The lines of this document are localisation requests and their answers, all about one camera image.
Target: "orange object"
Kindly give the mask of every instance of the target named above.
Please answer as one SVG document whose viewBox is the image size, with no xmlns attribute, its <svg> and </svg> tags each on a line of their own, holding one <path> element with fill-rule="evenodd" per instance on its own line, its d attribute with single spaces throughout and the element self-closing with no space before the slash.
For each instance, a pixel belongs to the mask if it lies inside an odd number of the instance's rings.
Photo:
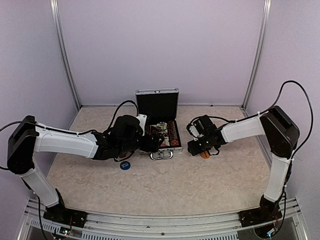
<svg viewBox="0 0 320 240">
<path fill-rule="evenodd" d="M 208 151 L 204 151 L 200 154 L 200 156 L 203 158 L 203 159 L 208 159 L 210 158 L 210 155 L 208 153 Z"/>
<path fill-rule="evenodd" d="M 125 158 L 126 156 L 127 156 L 126 153 L 122 153 L 122 154 L 119 155 L 119 158 L 123 159 L 123 158 Z"/>
</svg>

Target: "black cable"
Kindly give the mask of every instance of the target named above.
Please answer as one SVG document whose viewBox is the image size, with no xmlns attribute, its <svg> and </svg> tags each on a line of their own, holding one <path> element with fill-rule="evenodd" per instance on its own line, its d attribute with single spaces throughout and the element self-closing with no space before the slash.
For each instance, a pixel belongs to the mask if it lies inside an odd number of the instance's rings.
<svg viewBox="0 0 320 240">
<path fill-rule="evenodd" d="M 225 121 L 225 122 L 227 122 L 229 124 L 236 122 L 235 120 L 227 120 L 227 119 L 225 119 L 223 117 L 220 117 L 220 116 L 208 116 L 208 117 L 211 118 L 211 119 L 220 119 L 220 120 L 223 120 L 223 121 Z"/>
<path fill-rule="evenodd" d="M 111 122 L 110 122 L 110 124 L 109 124 L 109 126 L 108 126 L 108 128 L 107 128 L 106 130 L 108 130 L 108 129 L 111 128 L 112 124 L 114 123 L 114 120 L 115 120 L 115 117 L 116 117 L 116 115 L 117 115 L 118 110 L 119 110 L 124 104 L 126 104 L 126 103 L 131 103 L 131 104 L 133 104 L 133 105 L 135 106 L 136 115 L 138 116 L 139 110 L 138 110 L 137 104 L 136 104 L 134 101 L 132 101 L 132 100 L 126 100 L 126 101 L 122 102 L 122 103 L 116 108 L 116 110 L 115 110 L 115 112 L 114 112 L 114 114 L 113 114 L 112 120 L 111 120 Z"/>
<path fill-rule="evenodd" d="M 9 171 L 9 168 L 5 168 L 5 167 L 2 167 L 2 166 L 0 166 L 0 169 L 5 170 L 5 171 Z"/>
<path fill-rule="evenodd" d="M 297 147 L 297 149 L 293 152 L 293 154 L 292 154 L 292 156 L 291 156 L 291 159 L 292 159 L 292 158 L 294 157 L 294 155 L 300 150 L 300 148 L 308 141 L 308 139 L 309 139 L 309 137 L 310 137 L 310 135 L 311 135 L 311 132 L 312 132 L 312 130 L 313 130 L 313 127 L 314 127 L 314 110 L 313 110 L 313 108 L 312 108 L 311 101 L 310 101 L 310 98 L 309 98 L 309 96 L 308 96 L 308 94 L 307 94 L 307 91 L 306 91 L 306 90 L 304 89 L 304 87 L 303 87 L 300 83 L 298 83 L 297 81 L 294 81 L 294 80 L 285 81 L 285 82 L 281 85 L 280 91 L 279 91 L 278 96 L 276 97 L 276 100 L 274 101 L 274 103 L 273 103 L 270 107 L 268 107 L 266 110 L 260 112 L 259 114 L 261 115 L 261 114 L 266 113 L 267 111 L 269 111 L 271 108 L 273 108 L 273 107 L 277 104 L 277 102 L 278 102 L 278 100 L 279 100 L 279 98 L 280 98 L 280 96 L 281 96 L 281 93 L 282 93 L 282 90 L 283 90 L 284 86 L 285 86 L 286 84 L 289 84 L 289 83 L 296 84 L 296 85 L 298 85 L 298 86 L 301 88 L 301 90 L 303 91 L 303 93 L 304 93 L 304 95 L 305 95 L 305 97 L 306 97 L 306 99 L 307 99 L 307 101 L 308 101 L 309 108 L 310 108 L 310 115 L 311 115 L 311 123 L 310 123 L 310 129 L 309 129 L 308 135 L 306 136 L 306 138 L 304 139 L 304 141 Z M 248 116 L 248 117 L 242 118 L 242 119 L 238 120 L 237 123 L 238 123 L 238 122 L 242 122 L 242 121 L 247 120 L 247 119 L 254 118 L 254 117 L 256 117 L 256 116 L 258 116 L 258 114 L 255 114 L 255 115 L 252 115 L 252 116 Z"/>
<path fill-rule="evenodd" d="M 287 193 L 286 193 L 286 191 L 285 191 L 284 189 L 283 189 L 283 193 L 284 193 L 284 210 L 283 210 L 283 217 L 282 217 L 282 221 L 281 221 L 280 227 L 279 227 L 279 228 L 277 229 L 277 231 L 271 236 L 272 238 L 280 232 L 280 230 L 281 230 L 281 228 L 282 228 L 282 226 L 284 225 L 284 222 L 285 222 L 286 208 L 287 208 Z"/>
<path fill-rule="evenodd" d="M 39 213 L 39 222 L 40 222 L 41 232 L 42 232 L 42 234 L 43 234 L 43 236 L 44 236 L 44 239 L 45 239 L 45 240 L 48 240 L 48 238 L 47 238 L 47 236 L 46 236 L 46 234 L 45 234 L 45 231 L 44 231 L 44 227 L 43 227 L 43 225 L 42 225 L 42 220 L 41 220 L 41 211 L 40 211 L 41 203 L 40 203 L 40 198 L 39 198 L 38 196 L 37 196 L 37 198 L 38 198 L 38 213 Z"/>
<path fill-rule="evenodd" d="M 4 129 L 6 129 L 6 128 L 12 126 L 12 125 L 15 125 L 15 124 L 30 124 L 30 125 L 36 126 L 38 128 L 41 128 L 41 129 L 47 129 L 49 131 L 54 131 L 54 132 L 64 133 L 64 134 L 71 134 L 71 135 L 84 135 L 84 134 L 91 133 L 91 132 L 97 132 L 97 130 L 95 130 L 95 129 L 91 129 L 91 130 L 84 131 L 84 132 L 79 132 L 79 133 L 69 132 L 69 131 L 64 131 L 64 130 L 61 130 L 61 129 L 55 129 L 55 128 L 51 128 L 51 127 L 44 127 L 44 126 L 39 125 L 39 124 L 37 124 L 35 122 L 32 122 L 32 121 L 13 121 L 13 122 L 10 122 L 7 125 L 5 125 L 2 128 L 0 128 L 0 132 L 2 132 Z M 6 170 L 6 171 L 9 170 L 9 168 L 2 167 L 2 166 L 0 166 L 0 169 Z"/>
<path fill-rule="evenodd" d="M 190 123 L 189 123 L 188 125 L 192 125 L 193 121 L 195 121 L 195 120 L 197 120 L 197 119 L 199 119 L 199 118 L 201 118 L 201 117 L 204 117 L 204 116 L 205 116 L 205 115 L 195 117 L 194 119 L 192 119 L 192 120 L 190 121 Z M 229 123 L 229 124 L 236 122 L 235 120 L 228 120 L 228 119 L 225 119 L 225 118 L 220 117 L 220 116 L 208 116 L 208 118 L 211 118 L 211 119 L 220 119 L 220 120 L 223 120 L 223 121 L 225 121 L 225 122 L 227 122 L 227 123 Z M 194 137 L 195 139 L 199 139 L 199 138 L 200 138 L 199 136 L 195 136 L 191 131 L 189 131 L 189 133 L 190 133 L 190 135 L 191 135 L 192 137 Z"/>
<path fill-rule="evenodd" d="M 199 119 L 199 118 L 201 118 L 201 117 L 204 117 L 204 116 L 205 116 L 205 115 L 195 117 L 194 119 L 192 119 L 192 120 L 190 121 L 190 124 L 192 124 L 194 120 L 197 120 L 197 119 Z M 223 120 L 223 121 L 225 121 L 225 122 L 227 122 L 227 123 L 229 123 L 229 124 L 236 122 L 235 120 L 228 120 L 228 119 L 225 119 L 225 118 L 220 117 L 220 116 L 208 116 L 208 118 L 211 118 L 211 119 L 220 119 L 220 120 Z"/>
<path fill-rule="evenodd" d="M 119 163 L 119 162 L 122 162 L 122 161 L 124 161 L 124 160 L 127 160 L 127 159 L 131 158 L 134 153 L 135 153 L 135 151 L 132 151 L 129 156 L 127 156 L 127 157 L 125 157 L 125 158 L 123 158 L 123 159 L 121 159 L 121 160 L 117 160 L 117 159 L 115 159 L 115 158 L 114 158 L 113 160 L 114 160 L 116 163 Z"/>
</svg>

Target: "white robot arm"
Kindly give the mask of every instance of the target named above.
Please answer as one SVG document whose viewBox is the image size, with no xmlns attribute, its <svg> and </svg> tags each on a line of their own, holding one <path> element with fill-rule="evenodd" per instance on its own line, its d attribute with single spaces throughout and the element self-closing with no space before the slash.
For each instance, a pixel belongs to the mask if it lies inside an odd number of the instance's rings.
<svg viewBox="0 0 320 240">
<path fill-rule="evenodd" d="M 26 116 L 9 138 L 7 167 L 42 200 L 46 206 L 44 218 L 62 224 L 69 224 L 72 219 L 73 226 L 83 227 L 87 214 L 65 207 L 59 191 L 38 168 L 33 153 L 73 154 L 94 160 L 116 159 L 137 149 L 155 153 L 163 139 L 157 134 L 145 134 L 146 120 L 142 114 L 124 115 L 104 132 L 75 132 L 52 128 L 36 122 L 34 116 Z"/>
<path fill-rule="evenodd" d="M 279 201 L 284 192 L 292 167 L 292 154 L 297 147 L 300 131 L 286 113 L 274 106 L 264 114 L 230 121 L 217 128 L 207 115 L 191 121 L 187 130 L 194 137 L 188 142 L 188 151 L 193 155 L 219 148 L 227 143 L 253 136 L 266 135 L 272 155 L 268 185 L 257 209 L 240 212 L 243 227 L 281 218 Z"/>
</svg>

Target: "white arm segment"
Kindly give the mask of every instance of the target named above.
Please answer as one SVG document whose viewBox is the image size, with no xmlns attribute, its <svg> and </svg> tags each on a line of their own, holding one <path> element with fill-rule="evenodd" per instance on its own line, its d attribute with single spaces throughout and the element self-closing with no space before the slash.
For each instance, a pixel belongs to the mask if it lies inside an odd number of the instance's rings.
<svg viewBox="0 0 320 240">
<path fill-rule="evenodd" d="M 146 129 L 146 122 L 147 122 L 147 115 L 139 114 L 136 118 L 140 121 L 139 125 L 143 130 L 142 136 L 144 136 L 145 135 L 145 129 Z"/>
<path fill-rule="evenodd" d="M 33 159 L 34 169 L 30 169 L 25 174 L 19 176 L 35 194 L 42 200 L 43 204 L 50 208 L 59 203 L 59 197 L 56 190 L 47 182 L 45 175 L 39 169 L 36 161 Z"/>
<path fill-rule="evenodd" d="M 265 130 L 260 121 L 261 115 L 244 121 L 230 123 L 221 130 L 226 143 L 253 136 L 265 135 Z M 264 198 L 276 202 L 283 191 L 291 159 L 278 157 L 272 153 L 272 164 L 270 169 L 268 185 L 264 192 Z"/>
<path fill-rule="evenodd" d="M 249 118 L 244 121 L 229 123 L 221 130 L 223 139 L 226 143 L 231 143 L 238 139 L 253 136 L 265 135 L 265 130 L 260 121 L 261 115 Z"/>
<path fill-rule="evenodd" d="M 291 161 L 293 161 L 293 159 L 278 157 L 272 153 L 272 164 L 269 181 L 264 191 L 265 199 L 274 203 L 281 197 L 289 164 Z"/>
<path fill-rule="evenodd" d="M 38 124 L 46 128 L 51 128 L 42 123 Z M 35 127 L 35 130 L 39 133 L 39 136 L 37 136 L 35 140 L 34 152 L 74 154 L 86 158 L 93 158 L 98 149 L 98 145 L 96 144 L 97 139 L 91 133 L 84 135 L 68 134 L 42 129 L 40 127 Z M 76 133 L 64 129 L 58 130 Z"/>
</svg>

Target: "beige speckled floor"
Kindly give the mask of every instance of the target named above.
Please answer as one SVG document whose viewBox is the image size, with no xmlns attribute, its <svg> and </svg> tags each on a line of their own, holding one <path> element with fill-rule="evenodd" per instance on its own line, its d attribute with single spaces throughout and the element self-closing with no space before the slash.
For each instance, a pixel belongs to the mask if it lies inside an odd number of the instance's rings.
<svg viewBox="0 0 320 240">
<path fill-rule="evenodd" d="M 114 110 L 82 108 L 71 130 L 104 131 Z M 122 107 L 118 115 L 123 114 L 135 114 L 135 109 Z M 258 206 L 269 168 L 254 137 L 224 145 L 220 155 L 209 159 L 188 153 L 187 142 L 192 138 L 186 125 L 204 114 L 231 120 L 243 117 L 238 107 L 180 106 L 177 124 L 183 152 L 175 153 L 173 159 L 152 161 L 137 151 L 130 159 L 131 168 L 121 170 L 112 159 L 57 154 L 48 180 L 67 207 L 105 213 L 192 215 Z"/>
</svg>

